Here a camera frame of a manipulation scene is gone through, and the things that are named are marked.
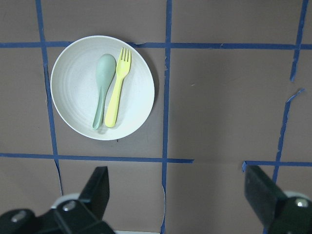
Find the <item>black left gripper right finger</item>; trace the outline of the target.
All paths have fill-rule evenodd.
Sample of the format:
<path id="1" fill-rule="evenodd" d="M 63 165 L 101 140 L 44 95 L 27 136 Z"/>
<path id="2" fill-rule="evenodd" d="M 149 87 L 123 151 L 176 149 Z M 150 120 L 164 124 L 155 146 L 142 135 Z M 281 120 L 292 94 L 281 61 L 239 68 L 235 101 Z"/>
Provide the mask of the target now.
<path id="1" fill-rule="evenodd" d="M 312 200 L 281 190 L 259 166 L 246 167 L 244 193 L 268 234 L 312 232 Z"/>

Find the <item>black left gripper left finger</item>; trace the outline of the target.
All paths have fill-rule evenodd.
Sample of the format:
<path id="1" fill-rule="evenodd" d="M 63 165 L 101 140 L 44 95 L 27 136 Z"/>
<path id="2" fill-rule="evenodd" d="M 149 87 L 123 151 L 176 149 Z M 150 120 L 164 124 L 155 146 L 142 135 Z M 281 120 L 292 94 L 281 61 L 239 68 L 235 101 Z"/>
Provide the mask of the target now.
<path id="1" fill-rule="evenodd" d="M 60 230 L 64 234 L 113 234 L 102 220 L 109 195 L 108 168 L 96 167 L 78 198 L 56 207 L 54 217 Z"/>

